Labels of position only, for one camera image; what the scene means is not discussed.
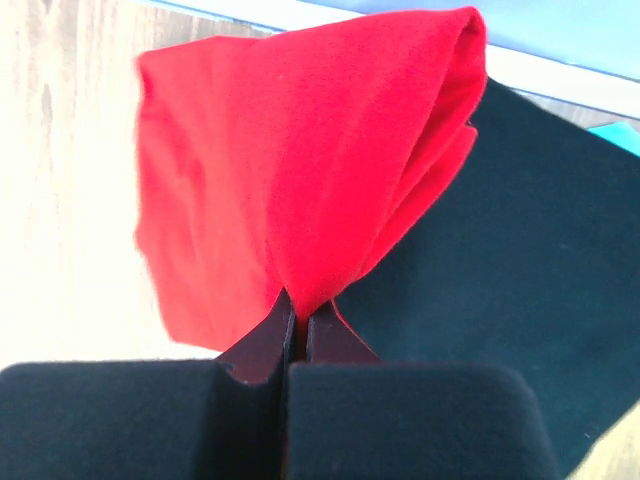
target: red fabric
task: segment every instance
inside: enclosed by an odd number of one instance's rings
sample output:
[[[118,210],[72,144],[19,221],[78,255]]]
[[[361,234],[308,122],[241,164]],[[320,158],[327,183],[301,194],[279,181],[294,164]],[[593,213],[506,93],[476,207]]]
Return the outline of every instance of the red fabric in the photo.
[[[136,236],[170,335],[225,350],[283,286],[305,318],[366,275],[462,166],[485,42],[464,8],[143,54]]]

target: black felt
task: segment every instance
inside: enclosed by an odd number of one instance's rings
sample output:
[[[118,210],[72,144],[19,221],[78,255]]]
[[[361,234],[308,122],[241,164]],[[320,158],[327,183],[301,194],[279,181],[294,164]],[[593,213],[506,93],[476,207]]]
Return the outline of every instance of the black felt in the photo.
[[[296,365],[292,480],[559,479],[531,390],[486,366]]]
[[[341,313],[385,360],[504,364],[563,474],[640,396],[640,159],[490,82],[441,199]]]
[[[0,478],[278,478],[281,386],[244,386],[212,361],[13,367],[0,374]]]

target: dark green fabric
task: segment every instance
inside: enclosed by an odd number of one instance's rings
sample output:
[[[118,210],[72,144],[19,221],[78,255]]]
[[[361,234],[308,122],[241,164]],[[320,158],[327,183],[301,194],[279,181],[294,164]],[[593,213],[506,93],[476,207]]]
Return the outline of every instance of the dark green fabric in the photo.
[[[640,161],[495,82],[473,123],[452,186],[337,303],[383,360],[521,372],[566,474],[640,396]]]

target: light blue surface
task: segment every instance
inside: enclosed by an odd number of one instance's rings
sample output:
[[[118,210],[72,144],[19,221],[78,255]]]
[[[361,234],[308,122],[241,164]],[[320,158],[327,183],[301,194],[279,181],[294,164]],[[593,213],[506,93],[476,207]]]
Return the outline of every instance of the light blue surface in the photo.
[[[612,123],[611,125],[590,128],[589,131],[640,157],[640,133],[636,132],[628,123]]]
[[[473,5],[493,45],[640,80],[640,0],[303,1],[359,13]]]

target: wooden table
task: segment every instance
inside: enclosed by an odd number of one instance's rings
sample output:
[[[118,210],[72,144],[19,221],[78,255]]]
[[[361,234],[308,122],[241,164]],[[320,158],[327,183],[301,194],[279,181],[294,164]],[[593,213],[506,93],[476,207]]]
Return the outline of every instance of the wooden table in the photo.
[[[127,0],[5,0],[0,8],[0,368],[215,356],[168,340],[134,248],[133,58],[214,34],[265,34]],[[615,118],[536,101],[582,126]],[[637,432],[640,408],[575,478],[640,479]]]

